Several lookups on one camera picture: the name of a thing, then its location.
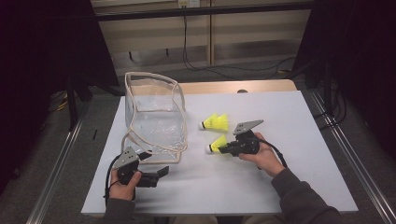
white tabletop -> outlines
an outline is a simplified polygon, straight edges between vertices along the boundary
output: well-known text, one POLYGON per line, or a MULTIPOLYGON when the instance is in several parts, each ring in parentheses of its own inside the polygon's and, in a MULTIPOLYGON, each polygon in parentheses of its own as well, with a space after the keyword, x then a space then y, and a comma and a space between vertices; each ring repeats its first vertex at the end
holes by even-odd
MULTIPOLYGON (((198 123, 213 113, 227 113, 230 121, 228 141, 233 141, 239 122, 263 119, 253 129, 275 145, 289 168, 340 212, 357 211, 347 185, 327 148, 299 91, 260 93, 186 94, 189 147, 178 164, 170 165, 169 175, 157 188, 136 191, 135 212, 140 215, 257 215, 280 213, 279 198, 271 177, 255 164, 231 155, 209 155, 205 146, 220 133, 198 130, 198 123)), ((106 171, 120 154, 126 132, 125 103, 120 99, 106 146, 81 213, 101 216, 105 210, 106 171)), ((164 165, 141 165, 152 171, 164 165)))

clear plastic box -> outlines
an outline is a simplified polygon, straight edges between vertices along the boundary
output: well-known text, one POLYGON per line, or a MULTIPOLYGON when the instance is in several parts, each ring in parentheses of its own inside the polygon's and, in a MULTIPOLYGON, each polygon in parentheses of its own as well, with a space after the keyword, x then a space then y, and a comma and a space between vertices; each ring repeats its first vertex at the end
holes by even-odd
POLYGON ((142 162, 179 162, 187 148, 183 91, 176 81, 151 73, 125 74, 125 122, 122 149, 152 156, 142 162))

yellow shuttlecock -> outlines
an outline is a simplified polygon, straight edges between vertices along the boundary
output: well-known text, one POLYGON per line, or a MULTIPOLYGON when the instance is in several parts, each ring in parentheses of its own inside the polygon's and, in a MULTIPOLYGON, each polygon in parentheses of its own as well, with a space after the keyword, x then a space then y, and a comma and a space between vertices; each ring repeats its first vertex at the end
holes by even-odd
POLYGON ((217 117, 217 114, 213 114, 200 124, 200 129, 216 129, 228 132, 228 117, 223 114, 217 117))
POLYGON ((203 130, 206 129, 207 127, 211 127, 213 120, 215 120, 218 117, 218 114, 214 113, 212 114, 209 118, 205 119, 201 123, 198 124, 199 129, 203 130))
POLYGON ((206 152, 209 154, 219 153, 219 147, 224 147, 226 145, 227 145, 227 139, 225 138, 225 135, 223 134, 215 142, 213 142, 209 146, 206 146, 206 152))

cable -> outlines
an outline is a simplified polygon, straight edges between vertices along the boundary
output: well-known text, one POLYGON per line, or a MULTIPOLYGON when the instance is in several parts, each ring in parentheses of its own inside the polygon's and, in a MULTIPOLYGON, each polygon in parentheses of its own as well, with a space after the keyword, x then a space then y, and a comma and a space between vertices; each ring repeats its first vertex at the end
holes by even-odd
POLYGON ((343 117, 341 117, 341 119, 338 120, 339 116, 341 115, 341 106, 340 106, 340 114, 339 114, 339 116, 337 116, 337 118, 335 118, 334 121, 331 121, 329 124, 319 128, 321 131, 324 130, 324 129, 331 128, 331 127, 334 127, 336 125, 341 124, 344 121, 344 119, 347 117, 347 100, 346 100, 344 94, 341 94, 341 97, 342 97, 343 103, 344 103, 343 117))
POLYGON ((339 92, 340 92, 340 90, 339 89, 337 89, 336 91, 335 91, 335 95, 334 95, 334 106, 333 106, 333 110, 335 110, 336 108, 338 108, 338 113, 337 113, 337 115, 335 116, 335 119, 338 119, 339 117, 340 117, 340 115, 341 115, 341 113, 342 113, 342 109, 341 109, 341 106, 340 106, 340 101, 338 100, 338 94, 339 94, 339 92))
POLYGON ((333 90, 333 91, 335 91, 335 94, 334 94, 334 97, 333 97, 333 102, 332 102, 331 111, 324 111, 323 113, 313 115, 314 119, 318 119, 318 118, 320 118, 320 117, 323 116, 323 115, 332 115, 332 114, 334 113, 333 111, 334 111, 336 108, 339 108, 337 118, 339 117, 339 115, 341 114, 341 107, 339 106, 340 103, 339 103, 339 101, 338 101, 338 92, 339 92, 339 89, 337 88, 336 90, 333 90))
POLYGON ((308 63, 298 67, 297 69, 294 69, 291 71, 286 77, 283 79, 295 79, 297 76, 299 76, 305 69, 309 68, 311 65, 317 63, 319 61, 318 58, 314 58, 313 60, 309 61, 308 63))
POLYGON ((103 196, 105 198, 106 205, 107 205, 108 198, 110 197, 111 186, 113 186, 114 184, 116 184, 118 182, 118 181, 116 181, 116 182, 112 183, 110 186, 108 185, 108 178, 110 177, 111 168, 113 167, 114 162, 116 162, 116 160, 119 159, 119 157, 120 157, 120 155, 118 155, 118 156, 116 156, 116 158, 114 158, 114 160, 110 163, 110 166, 108 167, 108 170, 107 170, 106 184, 105 184, 105 196, 103 196))
POLYGON ((277 157, 280 159, 280 162, 282 162, 282 165, 283 165, 285 168, 288 168, 288 165, 286 164, 286 161, 285 161, 285 159, 283 158, 283 154, 282 154, 282 153, 279 151, 279 149, 277 149, 274 145, 272 145, 271 143, 269 143, 269 142, 267 142, 267 141, 265 141, 265 140, 262 140, 262 139, 260 139, 260 138, 247 138, 247 140, 250 140, 250 141, 259 141, 259 142, 264 143, 265 145, 271 147, 271 148, 274 150, 274 152, 276 153, 277 157))
POLYGON ((185 67, 187 69, 189 69, 190 71, 193 71, 193 72, 208 71, 208 72, 216 73, 216 74, 218 74, 218 75, 220 75, 222 77, 227 77, 227 78, 232 79, 232 80, 241 80, 241 79, 238 79, 238 78, 235 78, 235 77, 226 76, 226 75, 224 75, 224 74, 222 74, 220 72, 212 70, 212 68, 231 68, 231 69, 238 69, 238 70, 250 71, 250 72, 260 72, 260 71, 265 71, 265 70, 270 70, 270 69, 276 68, 275 72, 271 76, 265 78, 265 79, 269 79, 271 77, 274 77, 277 74, 279 66, 282 63, 284 63, 284 62, 286 62, 288 60, 291 60, 291 59, 295 59, 295 57, 289 57, 289 58, 284 59, 284 60, 282 60, 281 62, 279 62, 279 63, 277 63, 275 65, 272 65, 272 66, 269 66, 269 67, 266 67, 266 68, 260 68, 260 69, 249 69, 249 68, 241 68, 241 67, 228 66, 228 65, 216 65, 216 66, 210 66, 210 67, 204 67, 204 68, 195 67, 195 66, 193 66, 190 63, 189 58, 187 56, 187 17, 184 17, 183 62, 184 62, 185 67))

hand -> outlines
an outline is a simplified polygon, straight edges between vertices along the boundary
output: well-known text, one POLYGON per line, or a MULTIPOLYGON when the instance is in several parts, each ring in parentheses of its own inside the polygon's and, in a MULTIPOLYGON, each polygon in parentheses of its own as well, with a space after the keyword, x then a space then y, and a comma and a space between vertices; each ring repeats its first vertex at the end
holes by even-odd
POLYGON ((110 198, 131 201, 134 197, 134 188, 136 187, 137 183, 139 183, 140 177, 142 177, 142 173, 136 172, 134 173, 134 176, 132 176, 128 185, 122 185, 119 182, 117 170, 112 170, 110 183, 115 184, 110 187, 110 198))
MULTIPOLYGON (((265 140, 260 133, 254 134, 256 137, 265 140)), ((274 151, 264 143, 260 143, 260 150, 257 154, 240 153, 239 158, 244 161, 252 161, 256 163, 260 169, 264 170, 271 177, 275 177, 285 169, 282 163, 277 159, 274 151)))

